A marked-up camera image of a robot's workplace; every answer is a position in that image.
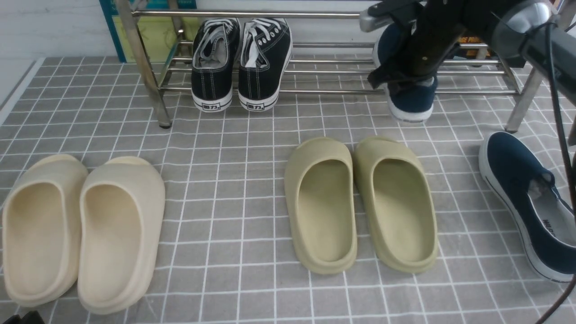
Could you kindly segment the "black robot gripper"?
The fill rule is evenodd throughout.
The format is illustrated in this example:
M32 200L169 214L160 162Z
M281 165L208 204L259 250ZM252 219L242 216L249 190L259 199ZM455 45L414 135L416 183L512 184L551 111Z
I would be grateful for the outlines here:
M493 0L383 0L360 13L359 27L369 33L395 24L400 28L396 50L368 75L376 89L383 84L415 83L436 76L444 60L459 49L466 31L491 45Z

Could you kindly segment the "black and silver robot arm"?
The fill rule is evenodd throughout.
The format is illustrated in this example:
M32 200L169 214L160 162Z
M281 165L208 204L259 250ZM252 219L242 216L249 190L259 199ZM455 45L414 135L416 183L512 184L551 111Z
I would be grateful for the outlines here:
M389 24L400 30L391 55L368 75L374 88L405 87L437 74L459 49L465 31L479 37L500 58L521 57L575 102L575 50L572 35L547 0L383 0L360 13L360 29Z

